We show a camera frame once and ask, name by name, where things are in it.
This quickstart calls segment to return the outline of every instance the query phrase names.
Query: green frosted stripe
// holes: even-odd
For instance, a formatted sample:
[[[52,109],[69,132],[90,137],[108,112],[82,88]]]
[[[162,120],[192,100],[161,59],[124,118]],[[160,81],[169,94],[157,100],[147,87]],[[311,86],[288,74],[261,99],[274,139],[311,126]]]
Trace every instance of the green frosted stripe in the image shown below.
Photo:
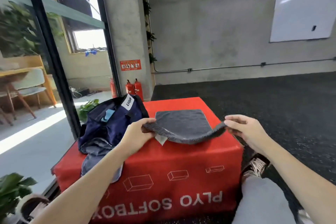
[[[23,3],[29,6],[32,6],[32,3],[30,0],[9,0],[13,1],[16,3]],[[67,7],[66,5],[62,5],[56,1],[53,0],[42,0],[44,9],[47,12],[53,12],[58,15],[76,20],[76,21],[81,21],[86,24],[98,27],[98,28],[105,28],[105,25],[102,21],[97,20],[95,18],[92,18],[91,16],[87,14],[83,14],[75,9],[72,9],[70,7]]]

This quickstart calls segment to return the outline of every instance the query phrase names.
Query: gray towel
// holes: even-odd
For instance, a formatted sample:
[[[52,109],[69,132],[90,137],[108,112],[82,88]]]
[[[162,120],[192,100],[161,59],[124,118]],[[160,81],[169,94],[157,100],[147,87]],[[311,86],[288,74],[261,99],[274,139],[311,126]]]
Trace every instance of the gray towel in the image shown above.
[[[197,144],[220,136],[226,129],[224,123],[212,129],[200,109],[157,112],[155,118],[155,123],[144,127],[175,143]]]
[[[87,154],[86,158],[82,163],[82,173],[81,176],[85,175],[91,170],[109,151],[114,148],[108,141],[101,137],[93,138],[87,141],[80,147],[81,153]],[[119,180],[121,176],[121,171],[123,170],[123,164],[116,171],[111,183]]]

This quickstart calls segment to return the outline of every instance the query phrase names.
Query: concrete pillar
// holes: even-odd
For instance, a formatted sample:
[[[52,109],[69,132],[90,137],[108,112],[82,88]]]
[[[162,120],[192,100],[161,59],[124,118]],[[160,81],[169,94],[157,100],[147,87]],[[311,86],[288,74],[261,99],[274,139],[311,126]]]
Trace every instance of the concrete pillar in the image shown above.
[[[143,97],[150,100],[153,93],[151,68],[149,65],[145,15],[142,0],[104,0],[111,38],[115,52],[118,74],[123,93],[127,80],[142,84]],[[121,71],[120,61],[141,61],[141,70]]]

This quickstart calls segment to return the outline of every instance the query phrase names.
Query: black rubber floor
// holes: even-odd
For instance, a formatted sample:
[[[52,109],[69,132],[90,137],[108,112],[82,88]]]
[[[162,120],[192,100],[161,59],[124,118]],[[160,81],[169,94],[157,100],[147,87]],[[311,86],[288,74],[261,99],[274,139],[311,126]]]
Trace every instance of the black rubber floor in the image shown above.
[[[275,141],[336,185],[336,72],[158,85],[152,100],[188,97],[201,97],[220,120],[228,114],[258,119]],[[252,153],[249,147],[245,148],[244,163]],[[277,171],[271,167],[265,177],[283,189],[296,217],[300,204]],[[229,220],[230,216],[215,214],[172,222]]]

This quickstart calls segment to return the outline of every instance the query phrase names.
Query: forearm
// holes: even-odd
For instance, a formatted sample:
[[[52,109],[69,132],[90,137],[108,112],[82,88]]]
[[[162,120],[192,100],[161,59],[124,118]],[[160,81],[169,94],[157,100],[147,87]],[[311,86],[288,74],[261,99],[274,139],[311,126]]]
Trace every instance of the forearm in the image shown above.
[[[274,141],[265,154],[315,224],[335,221],[335,185],[306,167]]]
[[[86,224],[107,190],[115,172],[128,157],[121,146],[111,150],[86,175],[76,181],[31,224]]]

